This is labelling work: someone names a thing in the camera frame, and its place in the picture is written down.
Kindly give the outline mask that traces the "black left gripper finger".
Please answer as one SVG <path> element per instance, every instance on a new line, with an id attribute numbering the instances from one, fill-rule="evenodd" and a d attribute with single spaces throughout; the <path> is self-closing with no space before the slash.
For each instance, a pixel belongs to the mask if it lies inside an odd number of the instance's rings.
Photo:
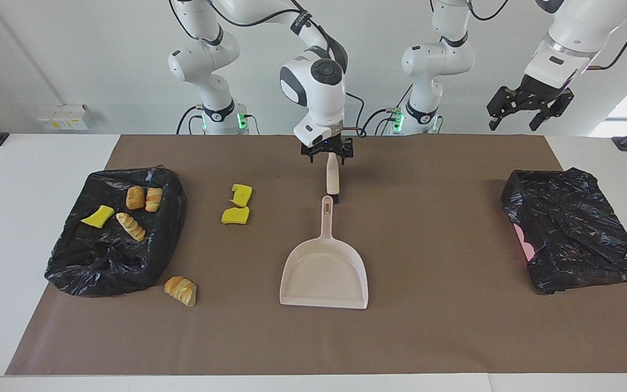
<path id="1" fill-rule="evenodd" d="M 548 119 L 562 116 L 573 99 L 573 93 L 562 93 L 550 102 L 538 99 L 536 106 L 538 113 L 534 115 L 533 119 L 529 123 L 530 130 L 535 132 L 540 125 Z"/>
<path id="2" fill-rule="evenodd" d="M 520 103 L 518 100 L 522 97 L 521 89 L 510 89 L 508 87 L 500 87 L 493 98 L 486 105 L 491 120 L 489 127 L 491 131 L 496 131 L 502 119 L 518 113 Z"/>

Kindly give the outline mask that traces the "beige hand brush black bristles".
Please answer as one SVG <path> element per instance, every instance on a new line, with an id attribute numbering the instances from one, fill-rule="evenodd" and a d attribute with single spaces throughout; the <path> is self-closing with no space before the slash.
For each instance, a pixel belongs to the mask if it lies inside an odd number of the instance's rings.
<path id="1" fill-rule="evenodd" d="M 333 199 L 333 204 L 339 202 L 340 194 L 340 169 L 338 156 L 335 153 L 328 153 L 326 163 L 326 193 Z"/>

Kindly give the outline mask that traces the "notched yellow sponge piece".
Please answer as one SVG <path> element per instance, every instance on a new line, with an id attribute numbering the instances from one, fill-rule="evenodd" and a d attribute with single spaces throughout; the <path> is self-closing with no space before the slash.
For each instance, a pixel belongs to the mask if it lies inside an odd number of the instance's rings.
<path id="1" fill-rule="evenodd" d="M 231 191 L 233 194 L 230 201 L 239 208 L 247 207 L 253 194 L 253 188 L 251 186 L 235 183 Z"/>

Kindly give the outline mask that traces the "beige plastic dustpan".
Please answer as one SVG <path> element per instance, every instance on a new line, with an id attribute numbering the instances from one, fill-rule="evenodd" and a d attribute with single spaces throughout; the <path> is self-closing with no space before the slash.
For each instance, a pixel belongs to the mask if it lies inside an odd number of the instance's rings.
<path id="1" fill-rule="evenodd" d="M 296 246 L 286 259 L 279 288 L 279 303 L 289 306 L 365 310 L 369 302 L 368 278 L 358 251 L 333 237 L 333 197 L 321 206 L 318 237 Z"/>

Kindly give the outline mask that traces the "brown toy bread roll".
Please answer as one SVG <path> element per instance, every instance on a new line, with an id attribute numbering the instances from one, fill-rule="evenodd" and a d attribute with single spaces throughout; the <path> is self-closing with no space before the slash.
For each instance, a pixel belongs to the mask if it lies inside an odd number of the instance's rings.
<path id="1" fill-rule="evenodd" d="M 134 211 L 144 209 L 146 206 L 146 193 L 142 186 L 132 186 L 125 194 L 125 207 Z"/>

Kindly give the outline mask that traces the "orange striped toy croissant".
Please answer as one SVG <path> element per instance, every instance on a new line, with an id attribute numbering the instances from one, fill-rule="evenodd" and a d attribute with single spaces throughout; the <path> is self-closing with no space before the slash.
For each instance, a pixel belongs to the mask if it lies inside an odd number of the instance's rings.
<path id="1" fill-rule="evenodd" d="M 198 286 L 180 275 L 169 278 L 164 284 L 164 292 L 187 307 L 196 304 Z"/>

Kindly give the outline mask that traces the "yellow green sponge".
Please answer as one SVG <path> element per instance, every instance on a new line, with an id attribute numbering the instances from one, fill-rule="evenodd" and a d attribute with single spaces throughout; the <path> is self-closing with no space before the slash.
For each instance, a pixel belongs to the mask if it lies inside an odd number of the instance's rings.
<path id="1" fill-rule="evenodd" d="M 84 225 L 92 226 L 93 228 L 102 229 L 107 221 L 115 214 L 115 210 L 107 205 L 101 204 L 98 209 L 81 220 Z"/>

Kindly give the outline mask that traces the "low black trash bag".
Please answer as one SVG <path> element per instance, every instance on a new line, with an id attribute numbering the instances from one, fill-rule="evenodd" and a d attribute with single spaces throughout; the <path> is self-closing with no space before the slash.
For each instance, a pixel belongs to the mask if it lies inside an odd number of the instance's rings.
<path id="1" fill-rule="evenodd" d="M 538 293 L 627 283 L 627 231 L 591 173 L 512 171 L 502 208 L 533 248 L 527 271 Z"/>

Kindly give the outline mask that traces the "pink bin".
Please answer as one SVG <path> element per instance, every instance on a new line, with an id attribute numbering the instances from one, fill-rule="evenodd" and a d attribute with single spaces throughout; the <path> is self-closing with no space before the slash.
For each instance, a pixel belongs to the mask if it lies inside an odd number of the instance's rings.
<path id="1" fill-rule="evenodd" d="M 520 226 L 513 224 L 513 229 L 515 230 L 516 236 L 518 237 L 518 240 L 523 249 L 523 253 L 525 255 L 526 260 L 531 261 L 536 253 L 535 249 L 533 248 L 533 245 L 526 241 L 525 234 L 522 228 L 520 228 Z"/>

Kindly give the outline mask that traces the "tall black bag-lined bin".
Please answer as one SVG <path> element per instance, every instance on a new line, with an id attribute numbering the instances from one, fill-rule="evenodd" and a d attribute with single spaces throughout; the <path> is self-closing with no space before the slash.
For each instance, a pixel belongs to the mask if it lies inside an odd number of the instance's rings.
<path id="1" fill-rule="evenodd" d="M 161 189 L 157 211 L 130 211 L 125 199 L 132 186 Z M 101 228 L 82 223 L 101 206 L 113 211 Z M 152 287 L 175 253 L 186 210 L 181 180 L 164 166 L 91 173 L 54 244 L 45 279 L 73 296 L 117 296 Z M 137 221 L 146 236 L 133 239 L 115 218 L 117 213 Z"/>

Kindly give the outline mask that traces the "brown paper table mat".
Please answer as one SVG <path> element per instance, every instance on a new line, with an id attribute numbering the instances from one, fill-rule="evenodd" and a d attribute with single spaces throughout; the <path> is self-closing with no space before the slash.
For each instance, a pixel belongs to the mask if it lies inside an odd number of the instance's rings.
<path id="1" fill-rule="evenodd" d="M 627 284 L 539 295 L 501 194 L 558 170 L 538 136 L 369 137 L 342 168 L 333 234 L 366 267 L 366 310 L 283 306 L 285 260 L 320 232 L 324 158 L 288 136 L 122 136 L 109 169 L 162 164 L 187 215 L 161 282 L 80 298 L 48 285 L 9 375 L 627 372 Z M 224 225 L 232 186 L 246 225 Z M 187 307 L 167 278 L 198 285 Z"/>

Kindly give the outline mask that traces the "white wall outlet box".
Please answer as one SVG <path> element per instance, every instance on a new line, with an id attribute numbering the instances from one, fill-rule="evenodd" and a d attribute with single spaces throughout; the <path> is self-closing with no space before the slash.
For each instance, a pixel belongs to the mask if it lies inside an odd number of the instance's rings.
<path id="1" fill-rule="evenodd" d="M 86 105 L 44 105 L 35 117 L 45 131 L 89 131 L 94 120 Z"/>

